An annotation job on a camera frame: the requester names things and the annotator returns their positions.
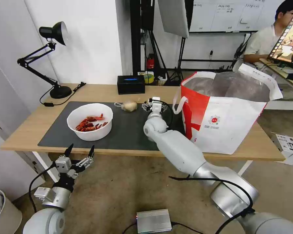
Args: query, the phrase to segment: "red crayfish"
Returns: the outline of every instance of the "red crayfish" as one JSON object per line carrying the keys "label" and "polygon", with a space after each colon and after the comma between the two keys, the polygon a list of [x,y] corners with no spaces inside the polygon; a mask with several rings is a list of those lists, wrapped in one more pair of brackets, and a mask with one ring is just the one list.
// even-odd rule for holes
{"label": "red crayfish", "polygon": [[100,116],[87,116],[77,127],[76,130],[80,132],[91,132],[97,130],[101,127],[104,127],[108,124],[108,122],[104,122],[103,124],[96,124],[95,126],[91,122],[96,122],[100,120],[104,120],[103,114]]}

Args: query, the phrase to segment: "white shirt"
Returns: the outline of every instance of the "white shirt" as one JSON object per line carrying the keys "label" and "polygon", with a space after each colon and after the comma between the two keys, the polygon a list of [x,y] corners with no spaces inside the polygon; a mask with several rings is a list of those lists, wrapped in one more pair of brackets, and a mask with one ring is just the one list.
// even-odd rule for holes
{"label": "white shirt", "polygon": [[244,54],[270,54],[278,39],[279,37],[276,36],[273,25],[259,30],[249,39]]}

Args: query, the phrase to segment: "red and white bag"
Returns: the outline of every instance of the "red and white bag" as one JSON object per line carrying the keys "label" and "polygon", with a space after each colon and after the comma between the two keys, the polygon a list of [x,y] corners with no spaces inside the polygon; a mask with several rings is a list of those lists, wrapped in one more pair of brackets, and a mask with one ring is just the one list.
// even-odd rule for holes
{"label": "red and white bag", "polygon": [[186,137],[203,152],[222,154],[233,154],[267,102],[283,97],[271,76],[245,64],[238,72],[194,73],[181,83],[175,109],[178,94],[173,111],[182,111]]}

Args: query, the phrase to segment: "cardboard box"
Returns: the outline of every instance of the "cardboard box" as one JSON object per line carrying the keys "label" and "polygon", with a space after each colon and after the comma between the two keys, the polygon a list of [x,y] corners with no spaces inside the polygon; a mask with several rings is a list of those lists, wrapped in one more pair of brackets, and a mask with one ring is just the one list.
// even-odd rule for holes
{"label": "cardboard box", "polygon": [[286,158],[283,162],[279,163],[293,165],[293,137],[275,134],[271,140]]}

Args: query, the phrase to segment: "black desk lamp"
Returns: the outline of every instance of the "black desk lamp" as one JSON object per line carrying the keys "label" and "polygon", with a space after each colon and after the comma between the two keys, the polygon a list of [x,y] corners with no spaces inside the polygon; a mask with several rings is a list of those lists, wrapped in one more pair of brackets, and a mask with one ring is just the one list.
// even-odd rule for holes
{"label": "black desk lamp", "polygon": [[[36,71],[35,69],[33,69],[29,66],[30,63],[36,61],[37,59],[39,59],[39,58],[41,58],[41,57],[43,57],[43,56],[47,55],[48,53],[55,50],[56,43],[53,42],[52,39],[55,39],[56,41],[58,41],[62,45],[65,45],[65,46],[67,45],[68,34],[67,34],[66,25],[62,21],[62,22],[56,23],[52,28],[40,27],[39,33],[42,37],[46,38],[47,41],[49,41],[49,43],[46,44],[44,47],[41,47],[40,49],[32,52],[31,54],[29,54],[23,58],[18,59],[17,63],[20,66],[26,68],[28,71],[39,76],[41,79],[50,83],[53,86],[53,89],[50,91],[50,96],[52,98],[60,99],[60,98],[68,97],[72,93],[72,90],[69,87],[60,86],[56,80],[53,80],[53,79],[41,74],[40,72]],[[50,48],[49,51],[47,51],[39,56],[32,56],[47,47]]]}

